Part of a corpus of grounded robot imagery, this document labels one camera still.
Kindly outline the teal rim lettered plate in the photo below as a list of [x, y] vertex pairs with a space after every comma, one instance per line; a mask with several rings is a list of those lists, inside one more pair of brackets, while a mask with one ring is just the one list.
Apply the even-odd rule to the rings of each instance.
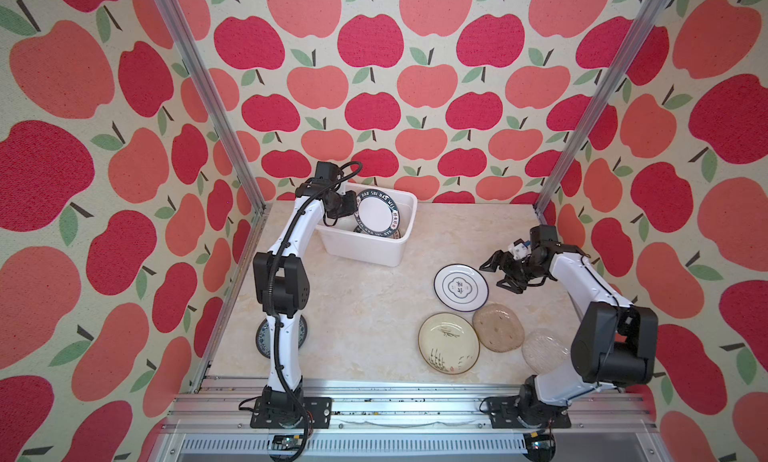
[[354, 213], [358, 225], [371, 232], [399, 229], [400, 210], [394, 199], [379, 189], [364, 189], [357, 194], [358, 210]]
[[389, 238], [389, 239], [395, 239], [395, 240], [402, 238], [401, 231], [399, 229], [386, 230], [382, 232], [371, 232], [365, 229], [363, 226], [358, 225], [356, 228], [354, 228], [353, 232], [360, 233], [363, 235], [371, 235], [371, 236], [383, 237], [383, 238]]

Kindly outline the white plate with black ring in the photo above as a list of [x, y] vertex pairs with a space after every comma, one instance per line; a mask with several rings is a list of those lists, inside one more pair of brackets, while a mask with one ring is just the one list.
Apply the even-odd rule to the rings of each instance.
[[449, 264], [435, 275], [433, 289], [448, 308], [468, 313], [480, 309], [489, 298], [489, 285], [478, 270], [466, 264]]

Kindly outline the brown glass plate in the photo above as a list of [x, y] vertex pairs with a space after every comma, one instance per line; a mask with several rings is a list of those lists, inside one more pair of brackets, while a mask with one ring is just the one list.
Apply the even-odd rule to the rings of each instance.
[[493, 352], [516, 350], [525, 340], [525, 329], [519, 318], [502, 304], [488, 304], [478, 309], [472, 325], [479, 341]]

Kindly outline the cream plate with plant drawing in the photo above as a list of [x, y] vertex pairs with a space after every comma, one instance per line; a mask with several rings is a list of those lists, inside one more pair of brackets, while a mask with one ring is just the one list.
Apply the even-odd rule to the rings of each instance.
[[456, 314], [429, 316], [419, 328], [417, 342], [423, 360], [442, 374], [466, 373], [479, 359], [480, 342], [475, 329]]

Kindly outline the blue patterned plate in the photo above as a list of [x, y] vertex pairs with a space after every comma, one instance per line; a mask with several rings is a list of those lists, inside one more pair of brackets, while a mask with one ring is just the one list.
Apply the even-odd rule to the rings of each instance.
[[[299, 321], [299, 348], [302, 348], [308, 335], [308, 324], [304, 316]], [[258, 352], [265, 358], [271, 358], [271, 349], [273, 347], [270, 335], [270, 329], [267, 319], [264, 319], [256, 332], [255, 344]]]

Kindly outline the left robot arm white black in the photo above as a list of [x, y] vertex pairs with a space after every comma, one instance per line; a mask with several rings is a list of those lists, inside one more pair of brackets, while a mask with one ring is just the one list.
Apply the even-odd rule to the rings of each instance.
[[307, 182], [298, 191], [280, 238], [253, 260], [257, 298], [267, 315], [272, 344], [268, 387], [295, 404], [302, 384], [299, 325], [310, 294], [303, 256], [322, 219], [346, 217], [355, 210], [355, 193], [345, 182]]

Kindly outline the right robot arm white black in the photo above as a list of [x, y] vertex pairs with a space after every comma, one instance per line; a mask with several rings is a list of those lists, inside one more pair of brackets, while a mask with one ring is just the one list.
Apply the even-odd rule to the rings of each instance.
[[521, 405], [566, 407], [591, 392], [645, 385], [652, 379], [657, 314], [619, 294], [579, 247], [518, 241], [514, 250], [494, 252], [479, 269], [502, 271], [497, 285], [515, 294], [546, 281], [560, 283], [580, 320], [570, 359], [527, 381], [519, 395]]

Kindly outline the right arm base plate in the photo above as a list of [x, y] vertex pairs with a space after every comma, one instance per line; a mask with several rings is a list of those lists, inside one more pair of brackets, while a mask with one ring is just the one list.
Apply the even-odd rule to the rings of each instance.
[[494, 429], [568, 429], [572, 423], [568, 409], [520, 396], [486, 397], [479, 405]]

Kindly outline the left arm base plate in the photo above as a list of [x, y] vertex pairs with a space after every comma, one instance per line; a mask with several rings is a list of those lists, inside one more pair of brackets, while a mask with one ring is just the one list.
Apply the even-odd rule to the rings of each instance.
[[254, 429], [301, 429], [309, 423], [311, 429], [330, 426], [333, 399], [303, 397], [300, 404], [286, 393], [272, 392], [256, 398], [250, 427]]

